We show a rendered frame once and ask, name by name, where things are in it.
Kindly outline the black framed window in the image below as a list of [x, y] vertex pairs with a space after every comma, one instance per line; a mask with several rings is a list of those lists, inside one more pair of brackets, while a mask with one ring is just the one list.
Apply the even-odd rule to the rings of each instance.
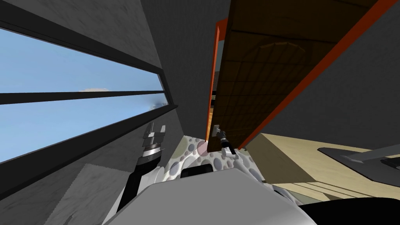
[[174, 109], [162, 68], [0, 0], [0, 201]]

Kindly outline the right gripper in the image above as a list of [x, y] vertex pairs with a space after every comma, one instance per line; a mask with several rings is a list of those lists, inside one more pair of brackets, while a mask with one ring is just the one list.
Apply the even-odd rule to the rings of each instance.
[[220, 130], [220, 126], [219, 125], [214, 125], [213, 129], [212, 129], [212, 136], [217, 136], [218, 139], [220, 141], [226, 141], [226, 133], [222, 130]]

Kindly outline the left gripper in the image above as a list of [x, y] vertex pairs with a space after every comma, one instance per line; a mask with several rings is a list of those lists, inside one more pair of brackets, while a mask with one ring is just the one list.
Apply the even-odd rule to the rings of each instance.
[[161, 127], [160, 132], [153, 132], [154, 123], [150, 122], [146, 128], [146, 133], [143, 136], [144, 142], [143, 147], [154, 145], [154, 144], [161, 144], [163, 142], [166, 126], [163, 125]]

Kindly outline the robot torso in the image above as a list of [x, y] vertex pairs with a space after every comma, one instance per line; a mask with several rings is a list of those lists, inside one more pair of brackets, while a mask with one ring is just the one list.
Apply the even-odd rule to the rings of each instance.
[[300, 207], [237, 168], [160, 182], [133, 172], [102, 225], [316, 225]]

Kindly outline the beige wooden desk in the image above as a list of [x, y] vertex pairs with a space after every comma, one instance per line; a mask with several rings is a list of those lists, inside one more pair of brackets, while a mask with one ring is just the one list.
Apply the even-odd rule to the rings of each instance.
[[386, 197], [400, 200], [400, 187], [371, 181], [324, 155], [319, 148], [355, 148], [260, 133], [246, 145], [268, 184], [317, 200]]

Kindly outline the brown wooden door leaf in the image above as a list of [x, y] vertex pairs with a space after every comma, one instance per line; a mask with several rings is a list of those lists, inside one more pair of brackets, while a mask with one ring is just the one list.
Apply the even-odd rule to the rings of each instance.
[[212, 125], [239, 148], [378, 0], [232, 0]]

